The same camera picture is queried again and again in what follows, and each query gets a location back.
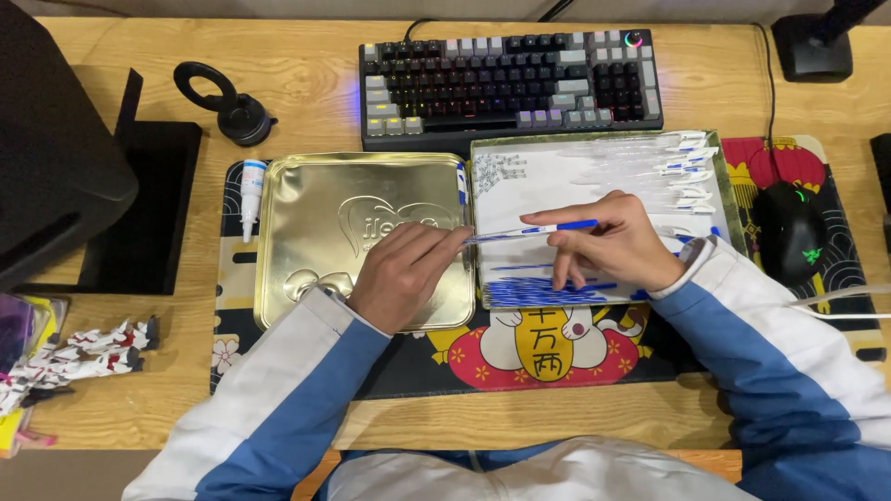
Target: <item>white bottle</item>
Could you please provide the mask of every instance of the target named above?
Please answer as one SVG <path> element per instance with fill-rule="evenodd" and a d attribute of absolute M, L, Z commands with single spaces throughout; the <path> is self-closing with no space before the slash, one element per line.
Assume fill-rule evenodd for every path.
<path fill-rule="evenodd" d="M 266 163 L 260 160 L 245 160 L 241 172 L 241 227 L 244 242 L 250 242 L 250 232 L 260 213 L 260 196 L 263 194 L 263 175 Z"/>

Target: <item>green logo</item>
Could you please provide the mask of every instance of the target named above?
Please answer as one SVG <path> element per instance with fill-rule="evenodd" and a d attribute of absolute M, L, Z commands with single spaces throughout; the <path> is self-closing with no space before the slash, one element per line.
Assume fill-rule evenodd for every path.
<path fill-rule="evenodd" d="M 811 249 L 808 252 L 802 252 L 805 255 L 805 259 L 807 259 L 807 264 L 812 265 L 817 262 L 817 259 L 820 258 L 820 252 L 823 251 L 823 248 L 820 249 Z"/>

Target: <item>hand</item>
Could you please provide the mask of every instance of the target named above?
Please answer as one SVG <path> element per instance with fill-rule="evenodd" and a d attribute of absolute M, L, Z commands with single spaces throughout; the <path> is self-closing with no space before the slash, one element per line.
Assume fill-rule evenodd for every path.
<path fill-rule="evenodd" d="M 403 223 L 378 242 L 362 264 L 347 306 L 382 332 L 402 330 L 433 295 L 472 226 L 452 231 Z"/>
<path fill-rule="evenodd" d="M 684 272 L 681 260 L 659 240 L 640 199 L 619 190 L 594 203 L 543 210 L 519 219 L 536 226 L 584 219 L 600 223 L 593 231 L 559 231 L 548 236 L 548 245 L 558 248 L 553 269 L 555 291 L 566 285 L 568 277 L 576 288 L 584 286 L 580 267 L 603 270 L 651 292 L 669 287 Z"/>

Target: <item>mouse cable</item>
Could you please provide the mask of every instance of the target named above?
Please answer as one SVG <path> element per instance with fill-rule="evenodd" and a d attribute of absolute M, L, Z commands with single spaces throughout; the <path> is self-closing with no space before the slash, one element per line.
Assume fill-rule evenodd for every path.
<path fill-rule="evenodd" d="M 409 26 L 408 29 L 405 31 L 405 38 L 403 38 L 403 40 L 407 44 L 410 44 L 412 42 L 412 30 L 414 29 L 414 27 L 418 26 L 419 24 L 421 24 L 423 22 L 432 22 L 432 21 L 439 21 L 439 20 L 433 19 L 433 18 L 420 18 L 417 21 L 413 22 L 412 26 Z"/>
<path fill-rule="evenodd" d="M 773 120 L 777 114 L 777 89 L 773 83 L 773 69 L 771 68 L 771 44 L 767 40 L 767 30 L 760 22 L 753 22 L 752 26 L 761 29 L 761 36 L 764 38 L 764 50 L 767 53 L 767 77 L 771 80 L 771 120 L 767 123 L 767 156 L 771 162 L 771 170 L 777 177 L 777 181 L 782 181 L 780 177 L 780 168 L 777 167 L 777 160 L 773 153 Z"/>
<path fill-rule="evenodd" d="M 93 5 L 93 4 L 84 4 L 82 2 L 71 2 L 69 0 L 34 0 L 35 2 L 41 2 L 43 4 L 56 4 L 56 5 L 66 5 L 68 7 L 80 7 L 81 9 L 93 9 L 94 11 L 102 11 L 109 14 L 114 14 L 116 16 L 120 16 L 122 18 L 133 17 L 126 12 L 116 11 L 109 7 L 103 7 L 101 5 Z"/>
<path fill-rule="evenodd" d="M 575 2 L 575 0 L 560 0 L 553 7 L 551 7 L 550 11 L 545 12 L 544 16 L 538 19 L 538 22 L 552 21 L 555 17 L 557 17 L 558 14 L 563 12 L 563 10 L 569 7 L 569 5 L 573 2 Z"/>

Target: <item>sleeve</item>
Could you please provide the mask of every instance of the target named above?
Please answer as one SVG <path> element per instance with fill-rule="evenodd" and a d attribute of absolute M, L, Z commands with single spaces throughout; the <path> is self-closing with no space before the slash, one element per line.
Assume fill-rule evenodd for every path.
<path fill-rule="evenodd" d="M 310 290 L 176 423 L 123 500 L 290 499 L 390 339 Z"/>
<path fill-rule="evenodd" d="M 728 397 L 738 484 L 765 501 L 887 499 L 891 396 L 829 324 L 784 305 L 785 287 L 715 236 L 690 242 L 687 271 L 651 294 Z"/>

